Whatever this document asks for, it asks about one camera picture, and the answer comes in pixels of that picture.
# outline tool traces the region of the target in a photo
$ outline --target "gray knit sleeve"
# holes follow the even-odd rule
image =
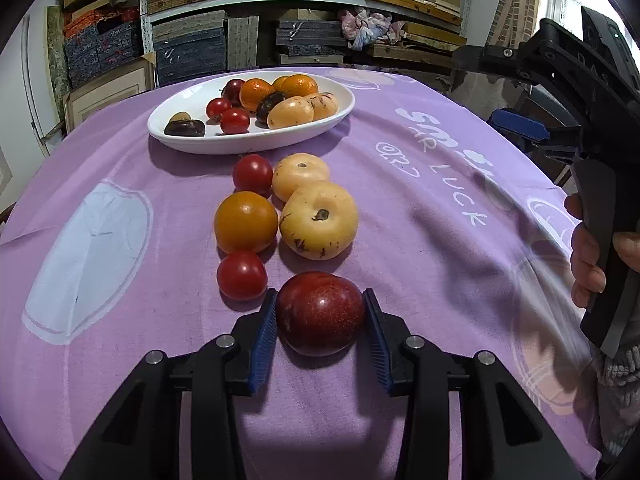
[[[606,448],[603,458],[610,462],[640,422],[640,305],[636,304],[615,358],[596,348],[593,357],[598,376],[600,432]]]

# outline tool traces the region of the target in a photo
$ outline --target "table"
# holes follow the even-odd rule
[[[407,76],[300,70],[349,86],[356,108],[322,136],[264,155],[272,164],[295,152],[321,156],[358,204],[360,228],[352,248],[326,262],[277,245],[270,286],[304,270],[334,272],[372,287],[383,310],[444,351],[490,349],[592,474],[594,378],[569,297],[577,221],[562,190],[487,124]],[[258,308],[224,300],[215,280],[211,221],[234,189],[238,158],[175,152],[146,130],[154,107],[188,85],[81,124],[0,238],[0,416],[44,480],[59,476],[148,350],[195,351]],[[376,383],[361,340],[324,360],[278,342],[268,385],[236,398],[247,475],[393,478],[405,409]],[[455,412],[452,420],[459,472]]]

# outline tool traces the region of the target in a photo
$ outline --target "window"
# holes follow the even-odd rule
[[[540,0],[538,15],[540,18],[551,18],[558,22],[568,31],[582,39],[582,11],[581,6],[589,7],[597,12],[611,18],[618,24],[620,32],[625,37],[631,49],[636,65],[640,67],[640,49],[631,38],[631,34],[626,30],[625,24],[619,14],[608,0]]]

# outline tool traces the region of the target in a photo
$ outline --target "orange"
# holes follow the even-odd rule
[[[240,103],[250,112],[255,112],[260,102],[273,92],[275,88],[264,79],[249,79],[240,89]]]
[[[281,75],[279,78],[276,79],[276,81],[273,82],[273,87],[276,89],[276,92],[280,91],[280,87],[282,86],[282,83],[284,83],[284,80],[289,77],[288,75]]]
[[[304,97],[318,92],[318,84],[306,74],[290,75],[280,85],[280,91],[289,97]]]
[[[239,191],[226,197],[213,219],[216,242],[225,253],[265,250],[278,231],[278,213],[265,197]]]

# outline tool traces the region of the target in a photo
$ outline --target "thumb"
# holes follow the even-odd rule
[[[623,262],[640,272],[640,233],[614,233],[613,246]]]

